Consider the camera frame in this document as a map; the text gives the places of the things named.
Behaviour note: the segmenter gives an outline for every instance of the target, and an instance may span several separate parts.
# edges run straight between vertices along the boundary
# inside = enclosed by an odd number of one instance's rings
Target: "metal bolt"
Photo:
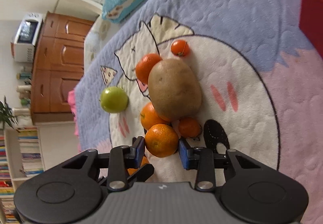
[[[197,186],[200,189],[210,189],[213,187],[213,184],[210,181],[201,181],[201,182],[197,183]]]
[[[109,186],[113,189],[123,188],[126,184],[120,180],[110,182]]]
[[[166,189],[167,188],[167,186],[165,184],[158,186],[158,187],[159,187],[159,189]]]

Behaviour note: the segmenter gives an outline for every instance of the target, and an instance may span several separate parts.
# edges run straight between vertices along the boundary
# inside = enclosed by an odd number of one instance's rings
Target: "microwave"
[[[42,23],[42,14],[30,12],[24,16],[11,43],[14,61],[33,62]]]

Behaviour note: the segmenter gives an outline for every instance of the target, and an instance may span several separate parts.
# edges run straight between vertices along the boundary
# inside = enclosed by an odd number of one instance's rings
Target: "cabinet door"
[[[44,22],[43,28],[43,36],[46,37],[55,37],[56,29],[59,23],[59,15],[55,13],[47,13],[46,19]]]
[[[50,78],[50,111],[52,113],[70,112],[67,102],[68,92],[72,91],[82,78],[82,73],[52,71]]]
[[[33,73],[31,109],[33,113],[49,113],[50,71],[36,69]]]
[[[84,43],[55,39],[51,70],[83,73]]]
[[[37,69],[50,70],[54,40],[54,38],[49,37],[41,37],[39,40],[34,60]]]
[[[93,21],[90,20],[59,15],[56,38],[83,42],[92,25]]]

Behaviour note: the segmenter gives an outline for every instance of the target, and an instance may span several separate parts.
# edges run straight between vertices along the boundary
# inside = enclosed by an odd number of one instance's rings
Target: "blue gripper pad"
[[[180,154],[180,160],[182,162],[183,168],[186,170],[190,169],[188,154],[185,144],[180,140],[178,144],[178,152]]]
[[[145,138],[142,138],[142,140],[140,141],[136,149],[136,158],[135,158],[135,163],[137,166],[136,168],[140,168],[144,154],[145,154]]]

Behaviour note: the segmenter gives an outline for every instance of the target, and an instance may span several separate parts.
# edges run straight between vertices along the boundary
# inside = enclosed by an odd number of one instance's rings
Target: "tangerine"
[[[156,53],[149,53],[142,57],[135,69],[138,80],[147,85],[151,69],[161,60],[162,58]]]
[[[156,113],[151,102],[147,103],[140,112],[140,121],[144,129],[149,130],[156,124],[168,124]]]
[[[184,117],[180,119],[178,131],[184,138],[195,138],[202,133],[202,127],[195,118]]]
[[[144,166],[145,164],[149,164],[149,161],[147,159],[147,157],[143,156],[142,159],[142,163],[140,165],[140,167]],[[131,176],[133,173],[135,173],[138,169],[134,169],[134,168],[128,168],[128,173]]]
[[[156,124],[146,133],[147,150],[154,156],[163,158],[174,154],[178,146],[178,134],[169,125]]]

